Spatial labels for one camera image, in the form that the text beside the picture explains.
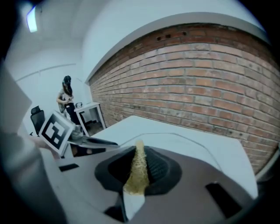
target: black pants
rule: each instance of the black pants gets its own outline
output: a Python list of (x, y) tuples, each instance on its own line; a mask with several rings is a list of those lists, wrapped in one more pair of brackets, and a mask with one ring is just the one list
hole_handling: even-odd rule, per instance
[(71, 121), (74, 122), (76, 125), (80, 125), (78, 116), (76, 114), (76, 112), (74, 111), (75, 106), (74, 103), (69, 103), (67, 105), (65, 105), (66, 111), (67, 113), (69, 113)]

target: yellow textured object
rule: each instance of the yellow textured object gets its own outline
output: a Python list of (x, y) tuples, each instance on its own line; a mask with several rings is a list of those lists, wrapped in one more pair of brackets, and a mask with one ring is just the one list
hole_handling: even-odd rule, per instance
[(149, 186), (147, 172), (146, 154), (142, 140), (136, 142), (135, 155), (131, 163), (130, 176), (124, 185), (125, 192), (133, 195), (144, 194), (145, 188)]

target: shirt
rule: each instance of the shirt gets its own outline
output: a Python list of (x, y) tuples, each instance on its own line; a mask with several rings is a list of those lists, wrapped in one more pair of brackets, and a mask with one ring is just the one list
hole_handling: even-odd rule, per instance
[(59, 95), (62, 96), (62, 100), (69, 100), (71, 97), (64, 92), (64, 89), (61, 88)]

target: curved white soffit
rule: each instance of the curved white soffit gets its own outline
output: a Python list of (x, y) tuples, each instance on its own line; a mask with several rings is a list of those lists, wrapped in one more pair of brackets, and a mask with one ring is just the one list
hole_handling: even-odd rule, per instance
[(142, 26), (141, 28), (131, 32), (125, 38), (120, 40), (101, 58), (101, 60), (95, 65), (92, 72), (86, 77), (84, 81), (87, 83), (92, 77), (92, 75), (100, 68), (102, 64), (104, 64), (110, 57), (112, 57), (120, 49), (130, 44), (132, 41), (136, 40), (137, 38), (144, 36), (152, 31), (156, 31), (158, 29), (165, 28), (168, 26), (173, 26), (178, 24), (190, 24), (190, 23), (211, 23), (211, 24), (234, 27), (246, 31), (270, 44), (266, 32), (264, 30), (255, 26), (252, 23), (249, 23), (247, 21), (244, 21), (242, 19), (233, 16), (220, 14), (220, 13), (208, 13), (208, 12), (191, 12), (191, 13), (176, 14), (148, 23)]

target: chair backrest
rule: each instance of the chair backrest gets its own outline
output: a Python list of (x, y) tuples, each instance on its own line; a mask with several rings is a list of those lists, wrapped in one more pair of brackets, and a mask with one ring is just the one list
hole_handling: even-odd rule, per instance
[(35, 107), (35, 108), (33, 108), (31, 110), (31, 112), (34, 112), (34, 113), (32, 113), (30, 118), (31, 118), (31, 121), (32, 121), (32, 123), (34, 125), (35, 131), (36, 131), (36, 133), (38, 135), (39, 132), (40, 132), (40, 129), (41, 129), (41, 127), (42, 127), (42, 125), (43, 125), (43, 123), (45, 121), (45, 113), (44, 113), (43, 110), (40, 110), (38, 106)]

